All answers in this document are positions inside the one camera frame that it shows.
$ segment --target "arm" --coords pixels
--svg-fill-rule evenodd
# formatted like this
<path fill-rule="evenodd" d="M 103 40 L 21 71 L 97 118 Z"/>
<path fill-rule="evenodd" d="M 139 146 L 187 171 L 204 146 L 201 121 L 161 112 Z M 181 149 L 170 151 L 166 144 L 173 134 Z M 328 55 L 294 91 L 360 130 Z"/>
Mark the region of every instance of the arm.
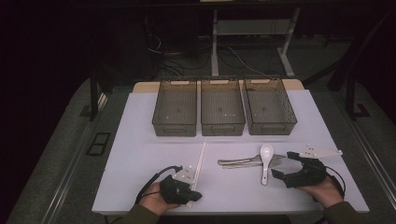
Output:
<path fill-rule="evenodd" d="M 134 205 L 120 223 L 155 224 L 164 212 L 177 207 L 179 204 L 168 204 L 163 200 L 160 184 L 154 183 L 146 191 L 146 196 Z"/>
<path fill-rule="evenodd" d="M 328 176 L 321 184 L 298 189 L 306 191 L 318 200 L 324 208 L 323 215 L 331 224 L 369 223 L 350 203 L 344 202 L 337 187 Z"/>

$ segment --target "white tabletop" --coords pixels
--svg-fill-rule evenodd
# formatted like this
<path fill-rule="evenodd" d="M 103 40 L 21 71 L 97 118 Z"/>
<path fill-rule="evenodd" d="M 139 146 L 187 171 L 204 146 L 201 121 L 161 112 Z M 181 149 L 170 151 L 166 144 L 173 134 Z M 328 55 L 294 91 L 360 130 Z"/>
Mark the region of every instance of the white tabletop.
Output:
<path fill-rule="evenodd" d="M 220 159 L 253 157 L 266 143 L 274 147 L 276 154 L 285 156 L 288 151 L 304 150 L 307 144 L 336 150 L 310 92 L 288 91 L 288 95 L 298 123 L 287 136 L 252 136 L 247 127 L 242 136 L 202 136 L 198 113 L 195 137 L 157 137 L 151 124 L 157 93 L 131 93 L 92 211 L 104 215 L 128 212 L 138 191 L 163 168 L 171 165 L 196 167 L 205 140 L 205 156 L 196 187 L 203 198 L 192 207 L 182 205 L 167 214 L 297 214 L 320 210 L 320 205 L 305 192 L 287 189 L 281 180 L 271 176 L 271 172 L 268 185 L 262 185 L 261 167 L 227 170 L 217 163 Z M 346 181 L 346 200 L 357 211 L 369 211 L 343 159 L 337 156 L 320 160 Z M 283 159 L 276 169 L 288 174 L 300 171 L 302 165 Z M 159 181 L 172 172 L 163 174 Z"/>

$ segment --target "human hand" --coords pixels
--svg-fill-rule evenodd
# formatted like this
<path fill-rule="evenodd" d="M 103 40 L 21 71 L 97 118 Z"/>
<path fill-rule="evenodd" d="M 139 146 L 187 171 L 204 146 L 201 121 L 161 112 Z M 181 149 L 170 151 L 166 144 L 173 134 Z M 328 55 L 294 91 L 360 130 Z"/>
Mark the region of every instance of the human hand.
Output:
<path fill-rule="evenodd" d="M 156 214 L 157 216 L 161 216 L 164 212 L 169 209 L 177 208 L 180 204 L 174 203 L 166 203 L 163 200 L 163 196 L 160 193 L 160 183 L 152 184 L 145 192 L 144 197 L 140 199 L 139 204 L 143 207 L 146 207 L 148 210 Z"/>
<path fill-rule="evenodd" d="M 318 185 L 304 186 L 297 189 L 312 195 L 324 208 L 344 201 L 334 182 L 328 176 Z"/>

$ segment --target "white spoon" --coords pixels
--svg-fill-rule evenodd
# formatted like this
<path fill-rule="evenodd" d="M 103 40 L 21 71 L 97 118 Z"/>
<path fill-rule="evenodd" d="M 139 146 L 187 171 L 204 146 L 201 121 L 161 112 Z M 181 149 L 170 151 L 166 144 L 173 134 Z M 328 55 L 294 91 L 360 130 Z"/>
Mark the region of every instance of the white spoon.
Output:
<path fill-rule="evenodd" d="M 260 155 L 262 156 L 262 184 L 267 185 L 268 166 L 274 156 L 274 148 L 270 144 L 265 144 L 260 149 Z"/>

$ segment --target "gray floor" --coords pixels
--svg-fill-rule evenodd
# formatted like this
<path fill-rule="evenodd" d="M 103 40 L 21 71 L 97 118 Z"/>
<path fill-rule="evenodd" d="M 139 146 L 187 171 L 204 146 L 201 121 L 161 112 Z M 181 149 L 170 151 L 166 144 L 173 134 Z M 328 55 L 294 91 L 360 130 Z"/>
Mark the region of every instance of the gray floor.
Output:
<path fill-rule="evenodd" d="M 250 68 L 286 78 L 275 51 L 280 42 L 281 40 L 273 39 L 220 40 L 222 46 L 234 49 Z M 322 37 L 292 40 L 288 56 L 296 78 L 304 80 L 314 75 L 341 58 L 348 47 L 348 43 L 331 43 L 327 47 L 323 43 Z M 222 47 L 219 51 L 220 74 L 254 74 L 233 56 L 228 47 Z M 166 64 L 186 76 L 210 76 L 210 61 L 207 62 L 209 53 L 204 51 L 198 59 L 173 56 L 173 63 Z M 161 74 L 178 74 L 176 70 L 172 71 L 173 73 L 162 70 Z M 311 91 L 335 144 L 344 151 L 346 165 L 371 210 L 365 216 L 374 223 L 395 223 L 395 208 L 378 181 L 376 172 L 366 160 L 364 146 L 356 137 L 354 128 L 361 130 L 394 181 L 396 127 L 360 85 L 357 88 L 357 103 L 364 104 L 371 117 L 351 121 L 345 114 L 345 91 L 329 92 L 326 88 L 330 75 L 305 88 Z M 81 85 L 64 112 L 8 223 L 105 223 L 104 218 L 91 209 L 130 91 L 131 88 L 115 88 L 106 96 L 106 103 L 101 106 L 99 116 L 94 121 L 89 121 L 89 118 L 80 116 L 84 106 L 90 103 L 89 82 Z M 88 156 L 85 152 L 96 133 L 110 133 L 110 141 L 103 156 Z M 314 223 L 319 218 L 319 213 L 290 216 L 293 224 Z"/>

